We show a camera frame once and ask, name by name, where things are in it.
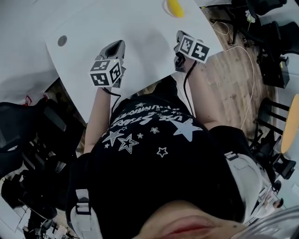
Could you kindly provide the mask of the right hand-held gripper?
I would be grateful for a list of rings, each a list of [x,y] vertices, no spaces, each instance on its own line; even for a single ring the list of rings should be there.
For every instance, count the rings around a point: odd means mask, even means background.
[[[200,39],[195,39],[186,32],[179,30],[176,35],[177,45],[174,47],[175,71],[185,72],[184,63],[190,58],[198,63],[205,63],[210,48]]]

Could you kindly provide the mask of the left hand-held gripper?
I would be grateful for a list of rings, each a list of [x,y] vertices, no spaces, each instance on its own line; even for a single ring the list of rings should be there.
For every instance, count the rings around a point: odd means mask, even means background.
[[[126,70],[123,67],[125,47],[125,42],[118,40],[100,51],[89,71],[94,86],[120,88]]]

